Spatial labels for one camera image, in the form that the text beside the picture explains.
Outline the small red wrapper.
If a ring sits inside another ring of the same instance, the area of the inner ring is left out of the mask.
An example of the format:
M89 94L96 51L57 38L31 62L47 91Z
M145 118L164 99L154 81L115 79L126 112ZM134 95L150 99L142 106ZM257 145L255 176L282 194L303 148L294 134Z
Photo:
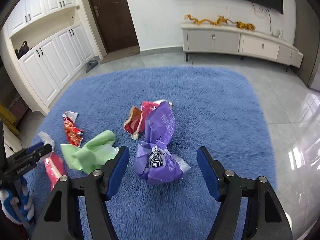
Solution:
M67 137L67 141L76 147L80 147L82 143L82 133L83 131L76 127L75 122L79 113L73 111L66 111L63 113L63 124L64 130Z

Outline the pink wrapper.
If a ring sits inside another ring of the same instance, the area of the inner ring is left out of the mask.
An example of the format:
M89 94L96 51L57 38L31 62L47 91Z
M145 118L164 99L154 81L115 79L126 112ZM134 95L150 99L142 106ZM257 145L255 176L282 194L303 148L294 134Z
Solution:
M55 142L51 139L49 134L40 131L38 136L44 142L44 145L50 145L52 147L51 152L40 159L44 163L47 176L50 180L50 190L52 191L60 177L66 174L63 159L55 154Z

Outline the white wall cupboard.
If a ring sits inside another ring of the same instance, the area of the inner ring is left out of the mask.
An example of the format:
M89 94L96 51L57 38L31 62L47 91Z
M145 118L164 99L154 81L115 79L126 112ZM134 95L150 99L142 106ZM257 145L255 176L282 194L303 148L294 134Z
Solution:
M27 41L19 60L15 49ZM47 115L92 59L106 55L89 0L16 0L1 28L1 58L32 111Z

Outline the golden tiger ornament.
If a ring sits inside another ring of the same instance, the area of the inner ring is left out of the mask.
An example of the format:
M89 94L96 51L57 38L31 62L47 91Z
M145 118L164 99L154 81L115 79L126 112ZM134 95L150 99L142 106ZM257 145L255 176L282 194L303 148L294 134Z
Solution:
M237 21L235 23L236 27L239 29L244 29L244 30L250 30L250 31L255 31L255 26L251 23L243 23L241 21Z

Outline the blue white striped glove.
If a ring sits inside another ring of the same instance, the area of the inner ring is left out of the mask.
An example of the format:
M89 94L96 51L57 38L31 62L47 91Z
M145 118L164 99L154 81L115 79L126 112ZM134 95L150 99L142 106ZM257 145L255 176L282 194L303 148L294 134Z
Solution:
M28 226L34 218L34 205L27 188L27 180L20 178L19 196L9 189L1 189L1 205L5 216L15 224Z

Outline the golden dragon ornament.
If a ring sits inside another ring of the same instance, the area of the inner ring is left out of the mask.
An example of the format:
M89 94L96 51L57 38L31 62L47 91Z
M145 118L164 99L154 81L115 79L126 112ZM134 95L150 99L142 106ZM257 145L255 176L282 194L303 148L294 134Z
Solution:
M221 15L217 16L217 20L216 21L211 21L210 19L207 19L207 18L199 20L199 19L191 16L190 14L184 15L184 19L185 20L190 20L195 25L202 25L204 23L208 23L210 25L221 26L221 24L223 24L223 23L228 24L227 23L227 19L224 18Z

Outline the green crumpled wrapper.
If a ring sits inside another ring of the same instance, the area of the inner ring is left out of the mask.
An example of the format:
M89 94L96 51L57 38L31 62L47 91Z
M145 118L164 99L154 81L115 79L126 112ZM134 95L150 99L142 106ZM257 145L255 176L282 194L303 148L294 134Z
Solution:
M114 159L119 148L113 147L116 135L106 130L85 143L82 147L72 144L61 144L61 152L67 166L71 170L90 174L100 169L105 163Z

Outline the dark brown door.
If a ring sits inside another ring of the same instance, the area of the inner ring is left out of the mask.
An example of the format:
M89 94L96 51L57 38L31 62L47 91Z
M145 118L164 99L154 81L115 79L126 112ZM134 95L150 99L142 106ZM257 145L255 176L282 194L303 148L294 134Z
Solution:
M106 51L138 45L127 0L89 0Z

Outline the purple wrapper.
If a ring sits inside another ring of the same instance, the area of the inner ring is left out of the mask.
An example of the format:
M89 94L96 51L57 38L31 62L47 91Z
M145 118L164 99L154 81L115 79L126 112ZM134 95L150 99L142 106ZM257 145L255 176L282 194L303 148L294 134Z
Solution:
M138 143L134 168L139 179L149 185L183 178L191 167L170 153L168 145L175 132L175 117L168 102L162 102L145 120L145 140Z

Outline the red maroon snack bag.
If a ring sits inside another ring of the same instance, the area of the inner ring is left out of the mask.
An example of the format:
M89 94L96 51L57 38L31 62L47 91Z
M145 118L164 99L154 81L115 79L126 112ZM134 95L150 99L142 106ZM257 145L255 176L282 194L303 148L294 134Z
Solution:
M131 139L137 140L139 134L145 131L145 120L147 116L162 102L168 102L170 107L172 107L172 102L164 99L154 102L143 101L139 108L136 106L131 107L129 116L123 124L123 129L130 134Z

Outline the white TV cabinet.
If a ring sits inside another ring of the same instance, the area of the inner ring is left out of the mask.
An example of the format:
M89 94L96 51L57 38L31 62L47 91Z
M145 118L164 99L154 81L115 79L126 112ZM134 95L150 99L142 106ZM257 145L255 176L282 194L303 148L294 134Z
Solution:
M190 53L217 53L254 57L299 68L303 54L270 35L236 27L182 23L185 59Z

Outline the dark bag on shelf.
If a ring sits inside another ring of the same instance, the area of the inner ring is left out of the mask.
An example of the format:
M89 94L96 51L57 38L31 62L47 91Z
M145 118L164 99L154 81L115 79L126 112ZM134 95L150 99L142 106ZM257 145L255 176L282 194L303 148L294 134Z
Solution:
M29 46L27 44L27 41L24 41L20 47L20 49L15 49L15 54L17 56L17 59L19 60L24 54L26 54L29 51Z

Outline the blue fluffy blanket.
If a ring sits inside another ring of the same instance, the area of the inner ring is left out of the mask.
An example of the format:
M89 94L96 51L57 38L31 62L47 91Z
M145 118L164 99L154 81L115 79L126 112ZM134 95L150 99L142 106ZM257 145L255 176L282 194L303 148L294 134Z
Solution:
M73 83L40 130L68 145L63 122L87 143L105 131L130 152L119 189L106 203L119 239L206 239L220 204L200 170L198 149L242 178L276 184L274 150L259 100L231 70L164 67L112 72Z

